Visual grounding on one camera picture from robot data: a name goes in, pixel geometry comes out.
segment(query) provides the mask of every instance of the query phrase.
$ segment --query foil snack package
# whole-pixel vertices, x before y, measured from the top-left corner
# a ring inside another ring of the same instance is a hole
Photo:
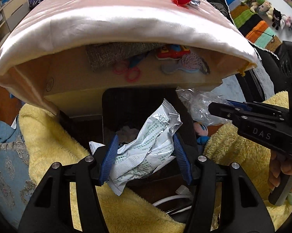
[[[164,99],[146,120],[137,138],[118,149],[107,181],[115,194],[121,195],[128,181],[145,178],[175,157],[173,135],[182,125],[180,115]]]

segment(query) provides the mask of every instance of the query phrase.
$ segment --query gray fabric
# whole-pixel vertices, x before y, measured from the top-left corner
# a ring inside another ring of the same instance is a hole
[[[212,90],[213,93],[227,100],[241,103],[246,101],[235,75],[224,78],[222,81],[220,86]]]
[[[257,68],[253,69],[265,95],[265,99],[269,99],[274,96],[274,85],[270,79],[270,76],[265,71],[261,63],[258,63]]]
[[[225,7],[221,4],[221,3],[217,3],[217,2],[210,2],[210,4],[212,4],[212,6],[216,9],[218,9],[225,17],[228,16],[228,12],[225,9]]]
[[[128,59],[164,45],[161,43],[116,42],[102,45],[87,45],[86,51],[92,70],[95,71],[102,67],[110,66],[116,61]]]

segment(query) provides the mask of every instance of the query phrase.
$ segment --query white cable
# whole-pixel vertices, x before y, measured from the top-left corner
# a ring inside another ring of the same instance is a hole
[[[156,207],[164,202],[175,200],[175,199],[181,199],[181,198],[191,199],[192,197],[190,195],[173,195],[173,196],[169,196],[161,200],[158,200],[155,203],[153,203],[153,205]]]
[[[177,213],[180,213],[180,212],[183,212],[183,211],[186,211],[186,210],[189,210],[189,209],[191,209],[191,206],[189,206],[189,207],[186,207],[186,208],[184,208],[184,209],[181,209],[181,210],[178,210],[178,211],[174,212],[174,213],[173,213],[173,214],[171,214],[171,215],[175,215],[175,214],[177,214]]]

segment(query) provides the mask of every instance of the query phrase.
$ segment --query plastic bag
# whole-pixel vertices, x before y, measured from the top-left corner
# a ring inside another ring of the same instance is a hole
[[[175,157],[173,135],[182,125],[180,115],[164,99],[161,106],[147,118],[137,138],[118,149],[108,185],[120,195],[128,181],[145,178]]]
[[[182,89],[180,87],[176,89],[176,93],[178,98],[188,109],[193,120],[206,126],[220,125],[228,122],[227,119],[213,116],[208,111],[208,106],[212,102],[232,106],[231,103],[222,97],[217,96],[213,92],[202,92],[197,89]]]

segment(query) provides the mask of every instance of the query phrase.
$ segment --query power cord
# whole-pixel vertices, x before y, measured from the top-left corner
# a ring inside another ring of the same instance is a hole
[[[182,199],[182,198],[185,198],[185,199],[192,199],[192,196],[190,195],[173,195],[173,196],[169,196],[169,197],[165,197],[161,200],[158,200],[156,201],[155,203],[153,203],[153,205],[156,207],[164,202],[167,202],[167,201],[171,201],[171,200],[175,200],[175,199]]]
[[[273,39],[271,40],[272,43],[275,42],[275,38],[274,38],[274,35],[270,35],[268,33],[265,33],[265,32],[262,32],[262,31],[258,31],[258,30],[254,30],[251,34],[253,34],[254,32],[261,32],[261,33],[264,33],[264,34],[267,34],[269,36],[271,36]]]

